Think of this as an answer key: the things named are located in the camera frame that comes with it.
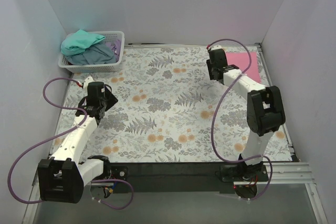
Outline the pink t shirt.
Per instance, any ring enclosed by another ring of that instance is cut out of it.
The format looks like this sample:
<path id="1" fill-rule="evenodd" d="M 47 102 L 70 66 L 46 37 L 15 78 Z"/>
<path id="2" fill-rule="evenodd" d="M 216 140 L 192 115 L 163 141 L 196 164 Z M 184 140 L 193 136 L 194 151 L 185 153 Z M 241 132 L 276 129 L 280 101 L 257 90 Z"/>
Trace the pink t shirt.
<path id="1" fill-rule="evenodd" d="M 254 81 L 261 83 L 258 70 L 257 53 L 251 52 L 250 54 L 251 66 L 245 74 Z M 245 70 L 249 65 L 249 56 L 246 52 L 227 52 L 226 57 L 229 65 L 236 65 L 241 71 Z"/>

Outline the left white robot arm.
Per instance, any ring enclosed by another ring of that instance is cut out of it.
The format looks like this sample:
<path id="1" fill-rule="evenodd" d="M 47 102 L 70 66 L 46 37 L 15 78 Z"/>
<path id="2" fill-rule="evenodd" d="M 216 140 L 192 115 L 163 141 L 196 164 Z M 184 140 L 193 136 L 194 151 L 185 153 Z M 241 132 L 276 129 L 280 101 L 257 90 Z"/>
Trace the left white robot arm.
<path id="1" fill-rule="evenodd" d="M 40 197 L 43 201 L 78 203 L 85 185 L 97 179 L 106 182 L 112 170 L 106 156 L 91 156 L 83 164 L 80 156 L 105 112 L 117 103 L 110 87 L 88 77 L 83 83 L 87 95 L 78 104 L 73 121 L 74 130 L 49 159 L 37 167 Z"/>

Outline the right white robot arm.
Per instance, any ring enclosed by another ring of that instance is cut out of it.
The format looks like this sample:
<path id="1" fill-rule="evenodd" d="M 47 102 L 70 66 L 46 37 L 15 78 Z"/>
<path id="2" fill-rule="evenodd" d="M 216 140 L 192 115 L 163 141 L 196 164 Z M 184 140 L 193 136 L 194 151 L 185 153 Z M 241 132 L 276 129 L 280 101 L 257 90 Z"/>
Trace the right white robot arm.
<path id="1" fill-rule="evenodd" d="M 265 86 L 245 75 L 236 65 L 230 65 L 221 46 L 208 48 L 207 67 L 211 80 L 226 85 L 247 102 L 247 124 L 250 132 L 237 161 L 226 161 L 220 167 L 225 182 L 251 180 L 261 176 L 267 180 L 263 155 L 273 134 L 286 121 L 281 93 L 277 86 Z"/>

